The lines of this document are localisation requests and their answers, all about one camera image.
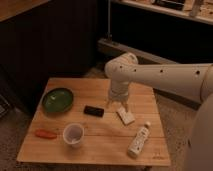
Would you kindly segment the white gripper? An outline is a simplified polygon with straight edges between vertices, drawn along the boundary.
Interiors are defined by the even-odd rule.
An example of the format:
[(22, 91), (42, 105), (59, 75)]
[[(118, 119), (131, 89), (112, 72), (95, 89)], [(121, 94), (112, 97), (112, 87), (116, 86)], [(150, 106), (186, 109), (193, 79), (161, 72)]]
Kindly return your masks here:
[(112, 101), (118, 101), (118, 102), (122, 102), (123, 107), (125, 108), (125, 111), (129, 111), (129, 105), (128, 105), (128, 97), (129, 97), (129, 93), (127, 89), (109, 89), (108, 92), (108, 98), (110, 100), (107, 100), (106, 102), (106, 107), (108, 108), (111, 104)]

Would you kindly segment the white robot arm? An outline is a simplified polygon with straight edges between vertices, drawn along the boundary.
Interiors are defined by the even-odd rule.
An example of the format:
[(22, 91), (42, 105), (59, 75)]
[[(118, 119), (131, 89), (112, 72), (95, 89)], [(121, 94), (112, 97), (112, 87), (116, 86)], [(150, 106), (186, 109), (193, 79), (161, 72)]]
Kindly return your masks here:
[(134, 54), (124, 53), (106, 63), (105, 73), (111, 80), (109, 102), (120, 102), (124, 107), (131, 82), (200, 103), (183, 171), (213, 171), (213, 63), (142, 65)]

